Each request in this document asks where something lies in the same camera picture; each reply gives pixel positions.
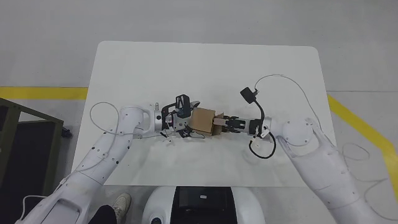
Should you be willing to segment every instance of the white sneaker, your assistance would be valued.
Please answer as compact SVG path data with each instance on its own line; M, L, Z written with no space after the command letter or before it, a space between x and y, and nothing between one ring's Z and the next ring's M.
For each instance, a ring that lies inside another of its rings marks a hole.
M112 205L113 210L116 214L118 224L121 224L121 220L123 219L123 217L126 216L127 211L129 211L130 203L131 196L127 193L123 193L116 199L116 201Z

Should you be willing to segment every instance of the white table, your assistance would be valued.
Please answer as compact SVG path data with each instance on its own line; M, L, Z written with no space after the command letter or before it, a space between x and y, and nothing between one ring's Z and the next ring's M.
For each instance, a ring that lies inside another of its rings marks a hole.
M101 135L90 121L89 110L99 101L116 107L173 103L182 93L201 101L201 107L258 118L239 92L253 89L261 76L281 73L305 90L323 130L335 142L325 85L313 47L153 42L102 42L99 44L81 122L73 168ZM257 86L266 115L279 121L313 117L302 92L283 78L263 80ZM93 117L104 128L116 122L114 110L99 106ZM278 145L268 160L248 150L250 137L225 134L205 141L163 137L135 140L106 184L207 185L247 187L305 186Z

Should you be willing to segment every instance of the yellow tape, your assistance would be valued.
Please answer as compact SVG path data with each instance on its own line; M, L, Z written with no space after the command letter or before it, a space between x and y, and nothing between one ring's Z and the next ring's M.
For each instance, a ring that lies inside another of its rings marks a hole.
M29 100L85 100L88 88L0 86L0 98Z
M332 96L328 95L328 100L329 107L332 112L337 114L342 120L347 122L347 124L352 126L381 150L384 163L386 164L387 171L390 176L392 189L394 190L396 200L398 202L398 156L394 145L376 129L368 125Z

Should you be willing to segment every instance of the concrete floor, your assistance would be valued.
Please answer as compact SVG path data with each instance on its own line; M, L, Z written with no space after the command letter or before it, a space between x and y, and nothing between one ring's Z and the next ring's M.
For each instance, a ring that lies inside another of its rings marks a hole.
M398 0L0 0L0 86L88 86L103 40L314 46L328 93L398 147ZM61 178L72 166L84 102L16 102L62 118L75 134L63 141ZM355 142L371 152L369 161L350 163L358 177L387 177L377 148L334 115L333 125L340 148ZM122 190L107 187L93 208ZM139 223L152 189L126 190L135 200L129 220ZM333 223L309 190L253 190L269 223ZM389 182L368 198L398 218Z

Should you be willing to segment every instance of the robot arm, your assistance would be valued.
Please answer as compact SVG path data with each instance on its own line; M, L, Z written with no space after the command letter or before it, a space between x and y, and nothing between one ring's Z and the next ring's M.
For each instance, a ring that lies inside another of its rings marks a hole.
M144 112L136 107L120 110L117 130L103 133L79 166L61 182L58 189L43 199L17 223L87 223L91 199L118 166L132 143Z
M319 142L316 150L297 156L284 137L277 138L303 181L325 204L337 223L379 223L378 216L358 193L354 179L337 148L316 123L311 119L307 119L307 122Z

